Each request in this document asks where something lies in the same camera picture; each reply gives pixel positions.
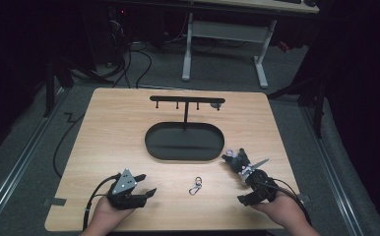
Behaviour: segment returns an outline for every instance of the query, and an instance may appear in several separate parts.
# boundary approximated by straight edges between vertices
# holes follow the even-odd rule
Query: wooden table
[[[161,161],[150,156],[144,137],[155,123],[183,119],[184,104],[150,101],[151,95],[221,97],[220,111],[210,104],[190,104],[189,122],[217,126],[224,148],[244,148],[252,163],[266,157],[261,169],[286,181],[297,192],[267,97],[259,92],[98,88],[93,94],[55,198],[65,206],[52,206],[45,222],[49,231],[80,231],[84,210],[95,187],[105,178],[129,168],[133,175],[147,174],[133,194],[157,188],[118,231],[239,230],[280,228],[267,215],[242,205],[236,196],[251,193],[220,157],[208,162]],[[197,176],[202,189],[188,191]],[[101,188],[105,193],[110,183]]]

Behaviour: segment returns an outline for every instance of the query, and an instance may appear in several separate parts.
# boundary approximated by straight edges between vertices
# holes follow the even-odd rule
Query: key ring
[[[202,188],[202,178],[200,178],[199,176],[196,177],[196,179],[194,180],[194,185],[191,189],[189,189],[189,194],[191,196],[193,195],[196,195],[196,193]]]

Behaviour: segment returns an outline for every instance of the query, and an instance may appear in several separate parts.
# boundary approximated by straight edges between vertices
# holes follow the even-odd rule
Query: desk leg
[[[190,80],[191,68],[191,37],[193,34],[193,13],[189,13],[189,23],[187,27],[187,47],[186,54],[184,55],[183,76],[182,80],[188,82]]]
[[[273,36],[274,28],[276,27],[276,20],[271,21],[270,26],[267,30],[266,38],[263,42],[260,55],[254,57],[254,62],[255,62],[255,69],[257,69],[257,76],[258,80],[260,81],[260,87],[262,89],[266,89],[268,87],[267,83],[267,78],[264,73],[264,68],[263,68],[263,60],[264,56],[266,55],[267,48],[270,44],[271,37]]]

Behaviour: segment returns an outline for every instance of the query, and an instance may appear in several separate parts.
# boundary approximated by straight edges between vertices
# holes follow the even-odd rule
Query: black horizontal bar
[[[174,102],[199,102],[199,103],[224,103],[223,98],[197,97],[197,96],[150,96],[151,101],[174,101]]]

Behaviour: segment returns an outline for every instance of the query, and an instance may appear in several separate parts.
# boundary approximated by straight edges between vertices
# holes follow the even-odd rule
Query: black wire
[[[144,52],[140,52],[140,51],[133,51],[133,52],[143,54],[144,56],[146,56],[150,60],[150,65],[148,66],[147,70],[138,78],[137,83],[135,83],[135,87],[137,89],[139,81],[145,76],[145,74],[147,74],[147,72],[150,70],[151,66],[153,65],[153,60],[151,59],[151,57],[148,54],[146,54]]]
[[[258,184],[259,184],[259,185],[262,185],[262,186],[264,186],[264,187],[271,188],[271,189],[274,189],[274,190],[277,190],[277,191],[280,191],[280,192],[283,192],[283,193],[287,194],[290,198],[292,198],[292,199],[298,204],[298,206],[300,207],[300,209],[303,211],[304,216],[306,217],[307,222],[308,222],[310,225],[312,225],[312,221],[310,220],[309,212],[307,212],[306,207],[304,207],[303,203],[302,203],[301,200],[297,197],[297,195],[295,194],[294,191],[292,191],[292,193],[291,193],[291,192],[289,192],[288,190],[283,189],[283,188],[280,188],[280,187],[275,187],[275,186],[268,185],[268,184],[263,184],[263,183],[258,183]]]
[[[112,86],[113,88],[115,88],[117,86],[117,83],[119,83],[119,81],[122,79],[123,76],[125,76],[125,81],[129,87],[129,89],[131,88],[131,85],[129,84],[128,77],[126,76],[126,72],[129,70],[129,67],[131,66],[131,58],[132,57],[131,57],[131,48],[130,47],[128,48],[128,55],[129,55],[128,66],[126,68],[124,68],[122,75],[120,75],[120,77],[116,80],[116,82],[113,83],[113,86]]]
[[[110,180],[118,180],[120,178],[121,174],[116,174],[116,175],[113,175],[113,176],[110,176],[108,178],[106,178],[105,180],[101,181],[100,184],[98,184],[98,186],[95,188],[95,190],[93,191],[92,195],[90,196],[89,198],[89,201],[87,203],[87,206],[86,206],[86,210],[85,210],[85,215],[84,215],[84,218],[83,218],[83,231],[87,228],[88,224],[89,224],[89,214],[90,214],[90,209],[92,207],[92,201],[93,199],[96,197],[96,196],[102,196],[102,195],[97,195],[97,191],[100,189],[100,187],[105,184],[107,181],[110,181]]]
[[[57,153],[58,153],[58,150],[60,149],[61,145],[62,145],[62,142],[65,140],[65,138],[67,137],[68,133],[71,131],[71,129],[73,129],[73,127],[80,121],[82,120],[84,117],[85,117],[85,114],[83,114],[82,116],[80,116],[79,119],[77,119],[76,121],[72,122],[70,128],[68,128],[68,130],[65,132],[64,136],[61,138],[60,142],[58,143],[58,146],[57,148],[55,149],[55,152],[54,152],[54,156],[52,158],[52,164],[53,164],[53,168],[54,168],[54,171],[55,171],[55,174],[57,174],[57,176],[61,179],[62,178],[62,175],[58,172],[58,169],[57,169],[57,165],[56,165],[56,156],[57,156]]]

